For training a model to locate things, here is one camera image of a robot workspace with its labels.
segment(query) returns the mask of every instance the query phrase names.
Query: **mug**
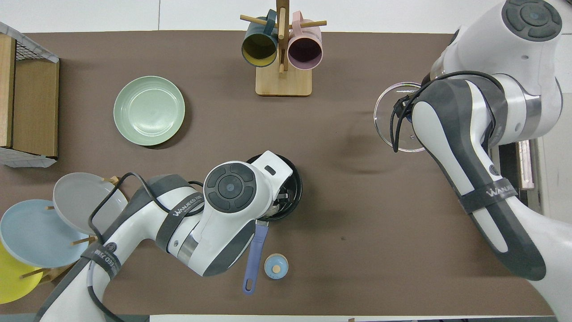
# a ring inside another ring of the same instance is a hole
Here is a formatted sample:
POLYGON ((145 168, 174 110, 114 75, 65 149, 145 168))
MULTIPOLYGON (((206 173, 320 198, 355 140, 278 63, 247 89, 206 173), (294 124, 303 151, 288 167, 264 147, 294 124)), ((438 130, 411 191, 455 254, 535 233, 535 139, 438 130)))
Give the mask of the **mug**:
POLYGON ((274 62, 278 49, 278 31, 274 28, 276 11, 268 10, 266 25, 251 22, 244 36, 242 52, 244 60, 255 67, 265 67, 274 62))
POLYGON ((301 12, 294 12, 288 41, 288 61, 298 69, 309 70, 320 64, 323 48, 320 27, 301 28, 300 24, 305 22, 312 21, 304 19, 301 12))

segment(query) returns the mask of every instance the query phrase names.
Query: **brown tabletop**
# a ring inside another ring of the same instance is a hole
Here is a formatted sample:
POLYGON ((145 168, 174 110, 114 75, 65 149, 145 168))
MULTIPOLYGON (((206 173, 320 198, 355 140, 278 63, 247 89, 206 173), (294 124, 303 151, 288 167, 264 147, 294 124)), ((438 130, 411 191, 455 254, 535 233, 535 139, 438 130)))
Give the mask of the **brown tabletop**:
MULTIPOLYGON (((260 97, 240 54, 244 32, 31 34, 61 58, 59 161, 0 167, 0 213, 51 199, 70 172, 128 171, 204 180, 230 160, 271 150, 298 167, 302 200, 270 224, 263 258, 282 253, 278 281, 260 272, 241 291, 246 256, 201 278, 152 241, 143 242, 105 292, 115 313, 249 315, 551 315, 527 281, 494 257, 428 153, 394 154, 373 125, 388 86, 420 81, 450 35, 324 33, 324 60, 305 98, 260 97), (117 131, 113 103, 132 79, 158 75, 181 90, 179 132, 153 148, 117 131)), ((123 191, 138 187, 129 180, 123 191)), ((35 312, 44 284, 0 313, 35 312)))

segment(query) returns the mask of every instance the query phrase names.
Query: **wooden mug holder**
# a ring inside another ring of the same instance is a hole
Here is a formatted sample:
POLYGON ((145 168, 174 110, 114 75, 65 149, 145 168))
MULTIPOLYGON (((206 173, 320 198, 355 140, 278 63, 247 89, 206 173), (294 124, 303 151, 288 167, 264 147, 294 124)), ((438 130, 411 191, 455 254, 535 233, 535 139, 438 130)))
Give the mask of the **wooden mug holder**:
MULTIPOLYGON (((276 0, 278 17, 278 55, 272 64, 256 68, 256 93, 260 96, 309 96, 312 93, 312 70, 289 68, 287 50, 289 32, 289 0, 276 0)), ((266 21, 246 15, 241 20, 265 25, 266 21)), ((325 26, 326 21, 303 23, 301 27, 325 26)))

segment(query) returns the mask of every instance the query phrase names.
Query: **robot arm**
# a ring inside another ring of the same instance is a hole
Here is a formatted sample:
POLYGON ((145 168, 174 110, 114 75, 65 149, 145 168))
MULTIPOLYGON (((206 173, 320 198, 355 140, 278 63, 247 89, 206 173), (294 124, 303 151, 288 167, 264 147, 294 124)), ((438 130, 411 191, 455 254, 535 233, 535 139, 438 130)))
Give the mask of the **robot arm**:
POLYGON ((103 245, 98 241, 88 247, 34 321, 103 322, 105 315, 114 318, 100 299, 143 239, 155 240, 161 249, 200 276, 223 273, 247 248, 255 232, 255 220, 272 207, 292 172, 270 151, 252 164, 227 162, 208 174, 204 199, 178 175, 151 179, 150 192, 169 211, 140 188, 103 233, 103 245), (186 216, 200 211, 203 204, 204 211, 186 216))
POLYGON ((562 21, 538 0, 510 0, 461 28, 412 103, 416 136, 437 161, 495 255, 572 321, 572 225, 523 205, 483 146, 537 138, 562 109, 554 49, 562 21))

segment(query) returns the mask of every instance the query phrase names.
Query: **velcro strap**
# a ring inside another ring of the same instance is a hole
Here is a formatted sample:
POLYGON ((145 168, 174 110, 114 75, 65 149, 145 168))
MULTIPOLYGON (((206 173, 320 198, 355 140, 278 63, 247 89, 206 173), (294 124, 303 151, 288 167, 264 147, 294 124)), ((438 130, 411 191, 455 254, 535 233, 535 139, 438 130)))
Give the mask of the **velcro strap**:
POLYGON ((516 195, 517 191, 514 190, 510 181, 507 178, 502 178, 461 196, 459 202, 465 212, 470 214, 475 210, 485 208, 516 195))
POLYGON ((171 240, 175 230, 177 230, 178 226, 181 224, 182 219, 185 218, 185 215, 187 215, 191 209, 204 201, 205 198, 202 193, 194 193, 183 199, 169 212, 167 217, 165 217, 165 220, 163 220, 163 223, 157 232, 157 236, 155 237, 155 243, 160 249, 165 250, 167 253, 169 252, 167 249, 169 241, 171 240))
POLYGON ((88 258, 101 266, 110 279, 113 279, 121 269, 119 258, 111 250, 96 242, 89 245, 81 257, 88 258))

